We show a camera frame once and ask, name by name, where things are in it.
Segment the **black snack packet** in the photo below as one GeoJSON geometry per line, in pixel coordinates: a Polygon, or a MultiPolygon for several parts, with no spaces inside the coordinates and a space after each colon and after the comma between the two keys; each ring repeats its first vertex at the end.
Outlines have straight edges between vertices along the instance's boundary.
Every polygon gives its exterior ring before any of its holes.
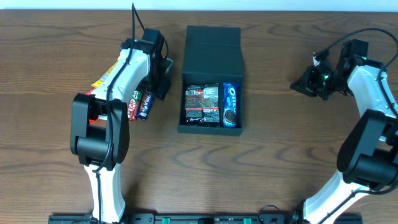
{"type": "Polygon", "coordinates": [[[185,120],[187,124],[220,127],[219,83],[187,86],[185,120]]]}

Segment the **blue Oreo cookie pack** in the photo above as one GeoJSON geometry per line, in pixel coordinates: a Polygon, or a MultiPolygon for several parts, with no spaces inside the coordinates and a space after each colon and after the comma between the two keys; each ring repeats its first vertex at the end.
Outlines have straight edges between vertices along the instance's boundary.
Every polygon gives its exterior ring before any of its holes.
{"type": "Polygon", "coordinates": [[[223,83],[223,126],[225,128],[235,128],[237,123],[237,96],[238,84],[223,83]]]}

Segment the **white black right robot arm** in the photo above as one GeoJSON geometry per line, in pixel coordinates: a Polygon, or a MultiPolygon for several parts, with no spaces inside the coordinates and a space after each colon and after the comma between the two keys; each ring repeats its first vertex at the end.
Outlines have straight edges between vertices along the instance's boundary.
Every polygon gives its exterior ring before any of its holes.
{"type": "Polygon", "coordinates": [[[368,43],[353,39],[342,46],[332,69],[325,49],[290,88],[323,100],[335,92],[352,95],[360,119],[337,156],[337,170],[312,197],[305,199],[290,223],[334,223],[367,195],[385,195],[397,188],[397,105],[383,63],[368,58],[368,43]]]}

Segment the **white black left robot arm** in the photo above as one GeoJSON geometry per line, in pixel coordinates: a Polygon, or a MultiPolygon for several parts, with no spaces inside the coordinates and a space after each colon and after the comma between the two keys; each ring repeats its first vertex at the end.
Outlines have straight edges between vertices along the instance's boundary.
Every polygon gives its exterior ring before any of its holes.
{"type": "Polygon", "coordinates": [[[166,46],[159,30],[145,28],[141,39],[121,44],[116,63],[91,93],[73,99],[70,149],[90,178],[96,223],[119,223],[124,215],[120,176],[130,143],[128,105],[136,90],[165,98],[173,65],[162,55],[166,46]]]}

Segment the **blue Dairy Milk bar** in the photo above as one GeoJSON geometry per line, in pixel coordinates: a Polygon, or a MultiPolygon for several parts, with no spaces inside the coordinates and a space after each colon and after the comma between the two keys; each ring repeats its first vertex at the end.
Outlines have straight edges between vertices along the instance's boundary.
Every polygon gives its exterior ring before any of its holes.
{"type": "Polygon", "coordinates": [[[152,105],[154,103],[155,96],[145,93],[141,105],[139,107],[139,111],[136,114],[136,117],[142,120],[146,120],[148,118],[149,112],[152,109],[152,105]]]}

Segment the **red KitKat bar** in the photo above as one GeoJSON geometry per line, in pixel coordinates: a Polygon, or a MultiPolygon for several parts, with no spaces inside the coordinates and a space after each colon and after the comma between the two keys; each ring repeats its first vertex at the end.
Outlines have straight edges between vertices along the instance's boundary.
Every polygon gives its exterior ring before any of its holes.
{"type": "Polygon", "coordinates": [[[139,112],[139,107],[141,105],[143,92],[140,90],[135,90],[129,101],[127,109],[127,117],[130,121],[135,121],[137,119],[137,114],[139,112]]]}

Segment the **yellow snack packet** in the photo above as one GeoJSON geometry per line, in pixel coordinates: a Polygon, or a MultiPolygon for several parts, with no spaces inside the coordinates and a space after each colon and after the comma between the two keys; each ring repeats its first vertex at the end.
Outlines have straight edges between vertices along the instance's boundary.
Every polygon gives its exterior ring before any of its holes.
{"type": "Polygon", "coordinates": [[[106,81],[106,79],[110,75],[110,73],[114,70],[118,61],[119,61],[119,58],[97,81],[95,81],[93,84],[91,84],[91,86],[93,88],[98,88],[99,86],[101,86],[106,81]]]}

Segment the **black open gift box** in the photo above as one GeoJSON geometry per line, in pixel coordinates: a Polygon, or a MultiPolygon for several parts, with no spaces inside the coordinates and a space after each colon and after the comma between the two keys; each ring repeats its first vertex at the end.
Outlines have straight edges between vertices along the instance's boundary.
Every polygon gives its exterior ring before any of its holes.
{"type": "Polygon", "coordinates": [[[240,136],[244,112],[244,59],[241,29],[238,27],[188,26],[182,65],[182,95],[178,132],[240,136]],[[189,85],[219,83],[220,121],[223,121],[223,83],[237,83],[236,127],[209,127],[188,124],[185,118],[185,91],[189,85]]]}

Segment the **red snack packet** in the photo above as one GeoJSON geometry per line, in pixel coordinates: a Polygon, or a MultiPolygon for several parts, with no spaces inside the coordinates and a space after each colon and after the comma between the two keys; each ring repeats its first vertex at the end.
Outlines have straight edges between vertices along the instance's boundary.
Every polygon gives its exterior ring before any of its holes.
{"type": "MultiPolygon", "coordinates": [[[[96,88],[92,88],[92,89],[88,90],[85,93],[85,95],[90,96],[94,90],[96,90],[96,88]]],[[[94,115],[92,103],[90,103],[90,105],[89,105],[88,112],[89,112],[89,124],[95,124],[98,121],[98,117],[96,117],[94,115]]]]}

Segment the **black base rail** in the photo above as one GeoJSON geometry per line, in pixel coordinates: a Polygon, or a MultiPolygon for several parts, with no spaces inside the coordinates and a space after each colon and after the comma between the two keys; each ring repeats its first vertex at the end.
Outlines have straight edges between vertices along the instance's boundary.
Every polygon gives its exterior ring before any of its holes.
{"type": "MultiPolygon", "coordinates": [[[[49,224],[97,223],[90,214],[87,215],[51,215],[49,224]]],[[[263,213],[260,215],[154,215],[153,213],[133,213],[123,215],[119,223],[123,224],[284,224],[289,222],[287,213],[263,213]]],[[[334,223],[362,224],[360,215],[340,215],[334,223]]]]}

